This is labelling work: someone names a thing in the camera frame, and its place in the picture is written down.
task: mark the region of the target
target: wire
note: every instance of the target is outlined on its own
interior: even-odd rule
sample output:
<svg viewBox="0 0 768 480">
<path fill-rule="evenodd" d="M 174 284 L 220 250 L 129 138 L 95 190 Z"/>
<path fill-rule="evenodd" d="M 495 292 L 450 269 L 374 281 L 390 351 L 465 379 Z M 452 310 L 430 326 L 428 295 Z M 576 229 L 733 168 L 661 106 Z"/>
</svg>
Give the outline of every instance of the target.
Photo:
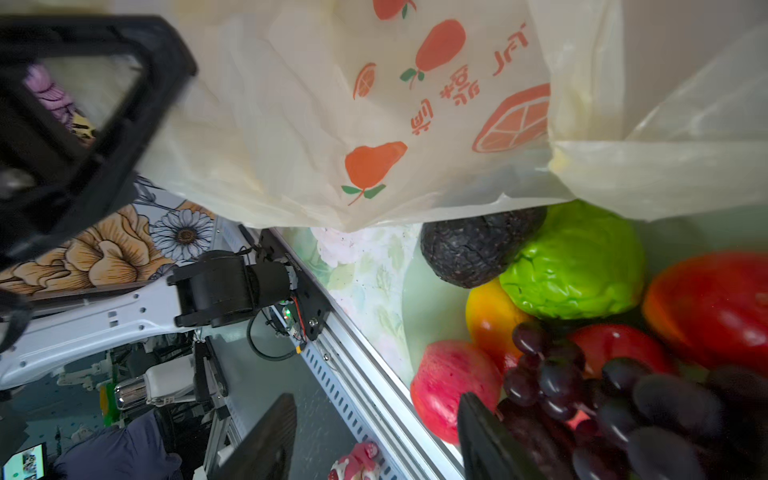
<svg viewBox="0 0 768 480">
<path fill-rule="evenodd" d="M 285 355 L 281 356 L 271 356 L 267 355 L 266 353 L 262 352 L 258 348 L 256 348 L 256 344 L 253 343 L 253 339 L 250 336 L 251 328 L 253 328 L 253 321 L 256 319 L 256 317 L 248 320 L 248 327 L 245 329 L 245 339 L 248 340 L 248 345 L 250 345 L 250 349 L 253 350 L 254 353 L 256 353 L 258 356 L 265 360 L 269 360 L 270 362 L 282 362 L 283 360 L 287 360 L 290 357 L 296 355 L 296 350 L 291 350 L 290 352 L 286 353 Z"/>
<path fill-rule="evenodd" d="M 309 342 L 310 338 L 306 336 L 306 328 L 304 328 L 304 318 L 301 316 L 301 309 L 299 308 L 299 299 L 296 296 L 291 296 L 293 305 L 296 305 L 296 314 L 299 316 L 299 323 L 301 324 L 301 331 L 304 333 L 304 341 Z"/>
</svg>

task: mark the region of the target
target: person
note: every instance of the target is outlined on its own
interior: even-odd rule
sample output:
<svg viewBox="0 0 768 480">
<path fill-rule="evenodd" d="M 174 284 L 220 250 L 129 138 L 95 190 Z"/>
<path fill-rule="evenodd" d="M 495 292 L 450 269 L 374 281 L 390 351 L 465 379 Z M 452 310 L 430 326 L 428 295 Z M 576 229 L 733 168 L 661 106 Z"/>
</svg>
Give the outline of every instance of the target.
<svg viewBox="0 0 768 480">
<path fill-rule="evenodd" d="M 57 458 L 44 479 L 181 480 L 181 457 L 166 452 L 159 425 L 153 409 L 124 429 L 105 429 Z"/>
</svg>

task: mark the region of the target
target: daisy illustration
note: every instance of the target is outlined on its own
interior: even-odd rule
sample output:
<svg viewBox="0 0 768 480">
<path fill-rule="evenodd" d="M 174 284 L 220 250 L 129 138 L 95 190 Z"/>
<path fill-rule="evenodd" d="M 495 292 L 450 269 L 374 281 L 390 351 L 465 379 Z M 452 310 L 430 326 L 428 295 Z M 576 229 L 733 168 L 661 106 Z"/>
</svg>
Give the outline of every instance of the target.
<svg viewBox="0 0 768 480">
<path fill-rule="evenodd" d="M 172 211 L 150 226 L 150 235 L 166 258 L 188 261 L 210 248 L 214 221 L 199 211 Z"/>
</svg>

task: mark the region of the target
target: bolt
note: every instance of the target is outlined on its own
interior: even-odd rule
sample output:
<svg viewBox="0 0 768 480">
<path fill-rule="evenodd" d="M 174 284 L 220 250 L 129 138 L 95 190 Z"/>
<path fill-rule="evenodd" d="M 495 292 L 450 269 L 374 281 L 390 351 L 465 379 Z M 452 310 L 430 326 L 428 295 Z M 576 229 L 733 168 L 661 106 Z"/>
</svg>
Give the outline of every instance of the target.
<svg viewBox="0 0 768 480">
<path fill-rule="evenodd" d="M 5 168 L 0 171 L 0 199 L 9 200 L 21 190 L 34 187 L 35 178 L 18 168 Z"/>
</svg>

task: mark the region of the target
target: green cabbage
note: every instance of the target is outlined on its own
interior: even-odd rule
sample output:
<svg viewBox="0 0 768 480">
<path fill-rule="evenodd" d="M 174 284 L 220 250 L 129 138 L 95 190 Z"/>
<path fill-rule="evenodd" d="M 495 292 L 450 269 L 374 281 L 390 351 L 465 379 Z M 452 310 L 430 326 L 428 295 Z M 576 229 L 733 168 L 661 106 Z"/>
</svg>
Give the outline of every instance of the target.
<svg viewBox="0 0 768 480">
<path fill-rule="evenodd" d="M 531 315 L 583 319 L 635 307 L 644 270 L 632 225 L 576 200 L 549 207 L 544 225 L 499 279 L 515 305 Z"/>
</svg>

